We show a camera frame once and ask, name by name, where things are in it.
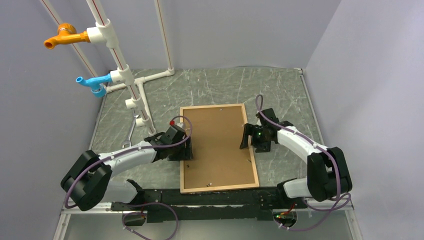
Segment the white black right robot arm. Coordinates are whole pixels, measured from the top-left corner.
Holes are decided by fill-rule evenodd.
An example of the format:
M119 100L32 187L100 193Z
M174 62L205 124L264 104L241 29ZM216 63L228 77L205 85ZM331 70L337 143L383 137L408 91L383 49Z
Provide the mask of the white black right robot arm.
M318 202L334 199L352 190L353 184L343 151L315 142L289 121L279 121L272 108L256 114L258 124L246 123L240 149L252 146L256 153L271 151L276 143L288 148L307 165L306 177L290 179L276 187L275 200L289 207L297 198L313 198Z

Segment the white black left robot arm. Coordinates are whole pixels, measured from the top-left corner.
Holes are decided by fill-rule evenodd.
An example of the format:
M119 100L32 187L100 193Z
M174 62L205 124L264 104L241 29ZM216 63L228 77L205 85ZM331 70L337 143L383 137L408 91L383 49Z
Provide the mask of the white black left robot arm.
M144 189L132 179L111 179L127 170L159 160L185 161L193 158L191 134L179 125L146 137L141 142L113 152L83 152L61 180L66 192L64 207L88 211L102 202L124 203L137 210L145 203Z

